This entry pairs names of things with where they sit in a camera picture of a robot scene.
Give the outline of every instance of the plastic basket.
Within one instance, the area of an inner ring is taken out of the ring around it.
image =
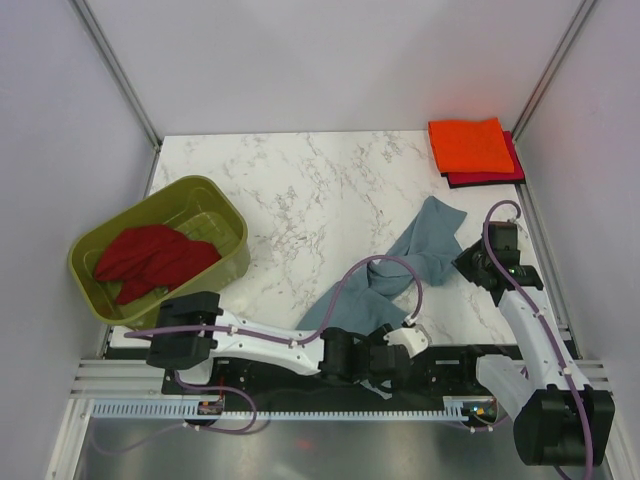
[[[190,240],[210,242],[222,256],[218,262],[175,290],[156,288],[127,305],[117,305],[121,282],[98,282],[93,272],[106,247],[126,228],[164,224]],[[69,268],[100,321],[133,329],[155,325],[160,303],[168,298],[219,291],[244,275],[250,263],[247,224],[208,178],[184,177],[80,237],[69,252]]]

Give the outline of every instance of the orange cloth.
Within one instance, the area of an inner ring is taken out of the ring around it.
[[[441,173],[514,172],[497,118],[429,122],[429,140]]]

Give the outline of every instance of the gray towel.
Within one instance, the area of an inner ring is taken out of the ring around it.
[[[451,261],[462,252],[454,233],[466,216],[466,212],[429,197],[387,255],[401,257],[428,284],[442,285],[453,270]],[[329,326],[364,335],[385,323],[399,327],[407,313],[392,300],[412,281],[409,272],[395,262],[381,261],[358,269],[343,288]],[[331,287],[309,309],[298,329],[316,330],[320,326],[335,288]]]

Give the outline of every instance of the white marble surface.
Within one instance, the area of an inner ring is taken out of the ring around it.
[[[429,195],[467,212],[456,234],[463,249],[480,238],[495,202],[517,201],[511,185],[450,190],[425,135],[167,137],[152,191],[186,175],[211,178],[246,219],[252,258],[247,274],[221,292],[223,308],[292,328],[352,264],[385,253]],[[495,218],[511,217],[505,207]],[[537,266],[521,224],[523,263]],[[411,311],[415,300],[412,286],[397,303]],[[435,344],[515,343],[489,294],[457,272],[444,286],[425,286],[420,322]]]

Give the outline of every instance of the red cloth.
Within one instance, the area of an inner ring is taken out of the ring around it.
[[[518,154],[513,147],[513,139],[511,132],[502,132],[504,135],[504,141],[507,144],[507,150],[513,161],[513,173],[489,173],[489,172],[477,172],[477,173],[448,173],[447,180],[451,188],[458,187],[471,187],[474,185],[494,185],[500,183],[524,183],[524,171]]]
[[[104,251],[94,277],[123,281],[116,303],[125,305],[156,287],[174,290],[221,258],[212,244],[164,225],[128,228]]]

